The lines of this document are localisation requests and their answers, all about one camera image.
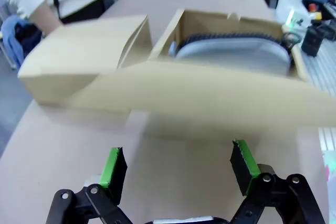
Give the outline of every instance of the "blue cloth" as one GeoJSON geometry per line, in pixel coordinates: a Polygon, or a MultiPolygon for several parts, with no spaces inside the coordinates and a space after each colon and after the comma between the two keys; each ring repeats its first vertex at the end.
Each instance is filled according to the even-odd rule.
{"type": "Polygon", "coordinates": [[[25,57],[41,40],[42,33],[36,29],[35,33],[18,41],[17,33],[27,26],[31,24],[16,15],[8,17],[1,25],[6,53],[16,63],[17,69],[21,67],[25,57]]]}

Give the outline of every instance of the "box lid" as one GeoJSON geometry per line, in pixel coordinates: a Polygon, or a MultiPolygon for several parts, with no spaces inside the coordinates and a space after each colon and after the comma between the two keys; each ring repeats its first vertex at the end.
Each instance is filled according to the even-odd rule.
{"type": "Polygon", "coordinates": [[[113,72],[145,21],[131,16],[59,27],[28,55],[18,76],[113,72]]]}
{"type": "Polygon", "coordinates": [[[336,110],[336,99],[307,83],[159,60],[99,76],[65,104],[105,111],[145,110],[242,129],[336,126],[331,112],[336,110]]]}

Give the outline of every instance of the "table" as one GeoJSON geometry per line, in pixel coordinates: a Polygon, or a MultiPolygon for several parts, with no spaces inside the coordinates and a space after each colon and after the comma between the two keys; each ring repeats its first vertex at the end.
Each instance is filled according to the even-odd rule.
{"type": "MultiPolygon", "coordinates": [[[[298,33],[304,38],[306,31],[298,33]]],[[[336,61],[333,53],[335,51],[334,41],[327,39],[323,40],[316,57],[308,56],[302,51],[302,58],[309,74],[310,83],[331,96],[336,96],[336,61]]],[[[336,151],[336,129],[320,128],[319,132],[322,150],[336,151]]]]}
{"type": "MultiPolygon", "coordinates": [[[[181,7],[272,19],[263,0],[119,0],[104,17],[148,14],[155,43],[181,7]]],[[[107,114],[33,102],[0,161],[0,222],[44,223],[54,193],[79,191],[101,173],[109,149],[121,145],[129,169],[120,207],[134,223],[201,215],[230,219],[243,199],[229,162],[235,137],[248,138],[256,160],[272,165],[280,177],[304,174],[328,222],[317,129],[269,129],[253,136],[243,129],[187,126],[141,111],[107,114]]],[[[280,218],[266,209],[259,223],[280,218]]]]}

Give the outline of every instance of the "black pants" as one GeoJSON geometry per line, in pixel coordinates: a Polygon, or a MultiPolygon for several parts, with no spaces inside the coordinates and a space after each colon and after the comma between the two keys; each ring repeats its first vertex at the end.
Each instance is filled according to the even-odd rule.
{"type": "Polygon", "coordinates": [[[113,3],[114,0],[95,0],[91,4],[83,7],[75,13],[61,18],[61,21],[63,24],[68,24],[72,22],[99,18],[108,8],[110,8],[113,3]]]}

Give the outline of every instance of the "open cardboard box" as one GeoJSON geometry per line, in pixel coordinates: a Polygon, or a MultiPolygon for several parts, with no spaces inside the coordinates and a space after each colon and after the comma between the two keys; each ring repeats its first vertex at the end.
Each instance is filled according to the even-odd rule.
{"type": "MultiPolygon", "coordinates": [[[[178,10],[154,46],[151,58],[171,59],[168,55],[172,42],[179,45],[191,35],[258,33],[280,41],[285,32],[289,32],[289,29],[277,22],[246,17],[239,18],[234,13],[228,16],[222,13],[198,10],[178,10]]],[[[307,81],[306,68],[297,45],[292,48],[291,54],[293,64],[288,77],[307,81]]]]}
{"type": "Polygon", "coordinates": [[[330,113],[336,111],[336,99],[298,81],[305,75],[301,66],[293,70],[297,78],[283,78],[161,56],[177,36],[197,29],[216,32],[222,23],[232,30],[282,34],[272,22],[179,10],[149,57],[146,17],[89,21],[49,35],[27,57],[18,77],[41,104],[144,110],[237,129],[336,125],[330,113]]]}

